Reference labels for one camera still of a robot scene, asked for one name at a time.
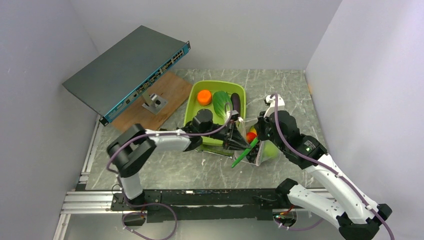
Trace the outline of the red apple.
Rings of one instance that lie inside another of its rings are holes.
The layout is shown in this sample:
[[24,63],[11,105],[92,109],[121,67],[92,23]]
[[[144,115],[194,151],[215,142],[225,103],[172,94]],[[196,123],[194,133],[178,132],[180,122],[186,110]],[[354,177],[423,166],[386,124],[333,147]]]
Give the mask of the red apple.
[[250,131],[246,134],[246,141],[251,144],[256,137],[257,134],[255,132]]

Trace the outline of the black grape bunch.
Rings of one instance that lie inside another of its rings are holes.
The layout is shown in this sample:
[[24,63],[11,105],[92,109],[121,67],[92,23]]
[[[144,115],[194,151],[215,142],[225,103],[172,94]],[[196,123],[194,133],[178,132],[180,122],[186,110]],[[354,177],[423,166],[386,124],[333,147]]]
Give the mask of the black grape bunch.
[[260,149],[260,145],[257,144],[255,147],[253,147],[250,152],[245,156],[245,158],[247,159],[247,161],[249,163],[255,164],[256,163],[256,158],[258,156],[259,153],[259,149]]

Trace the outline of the clear zip top bag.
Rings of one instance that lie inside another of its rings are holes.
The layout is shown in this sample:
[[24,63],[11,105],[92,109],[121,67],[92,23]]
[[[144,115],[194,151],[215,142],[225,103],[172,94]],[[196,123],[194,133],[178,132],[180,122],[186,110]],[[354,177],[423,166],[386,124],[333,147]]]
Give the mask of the clear zip top bag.
[[[257,123],[256,119],[241,120],[238,125],[238,130],[242,136],[247,140],[248,132],[256,134],[254,125]],[[251,151],[240,160],[241,163],[247,163],[259,167],[262,163],[279,158],[281,151],[269,140],[258,141]]]

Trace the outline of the orange green mango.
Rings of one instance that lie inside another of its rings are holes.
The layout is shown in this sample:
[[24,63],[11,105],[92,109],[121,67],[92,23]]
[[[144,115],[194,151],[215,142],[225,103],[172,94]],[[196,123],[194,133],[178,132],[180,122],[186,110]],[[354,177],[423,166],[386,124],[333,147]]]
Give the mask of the orange green mango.
[[254,126],[252,126],[252,127],[249,129],[249,132],[250,132],[250,133],[254,133],[255,135],[257,135],[257,130],[256,130],[256,128],[255,128]]

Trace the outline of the green apple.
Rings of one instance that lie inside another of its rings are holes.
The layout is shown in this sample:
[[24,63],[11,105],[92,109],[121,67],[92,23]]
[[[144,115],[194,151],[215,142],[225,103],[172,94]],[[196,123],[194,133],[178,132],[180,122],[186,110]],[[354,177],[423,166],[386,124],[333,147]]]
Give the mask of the green apple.
[[280,150],[272,142],[265,141],[262,150],[262,158],[264,161],[276,158],[280,154]]

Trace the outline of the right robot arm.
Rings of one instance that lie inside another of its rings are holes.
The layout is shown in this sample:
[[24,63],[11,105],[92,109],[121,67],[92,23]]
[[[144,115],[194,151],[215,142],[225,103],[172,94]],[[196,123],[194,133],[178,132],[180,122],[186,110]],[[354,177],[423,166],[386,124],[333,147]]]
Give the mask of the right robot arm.
[[275,189],[275,200],[280,207],[295,205],[311,211],[335,226],[346,240],[371,240],[381,226],[386,228],[390,239],[395,238],[386,222],[392,209],[359,190],[315,137],[300,132],[293,116],[285,110],[270,114],[262,111],[257,120],[255,129],[259,139],[274,144],[333,197],[330,200],[287,178]]

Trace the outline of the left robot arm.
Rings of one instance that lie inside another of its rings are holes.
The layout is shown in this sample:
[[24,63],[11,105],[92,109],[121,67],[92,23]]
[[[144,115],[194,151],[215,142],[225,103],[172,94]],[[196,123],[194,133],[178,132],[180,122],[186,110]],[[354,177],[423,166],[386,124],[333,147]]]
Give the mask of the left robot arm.
[[134,124],[107,148],[109,162],[106,169],[117,175],[123,190],[124,204],[131,210],[139,209],[145,202],[145,191],[139,172],[149,157],[157,151],[188,152],[203,144],[203,137],[222,141],[225,150],[241,151],[250,148],[237,129],[239,113],[229,111],[222,125],[213,122],[213,113],[201,109],[184,127],[173,131],[155,131]]

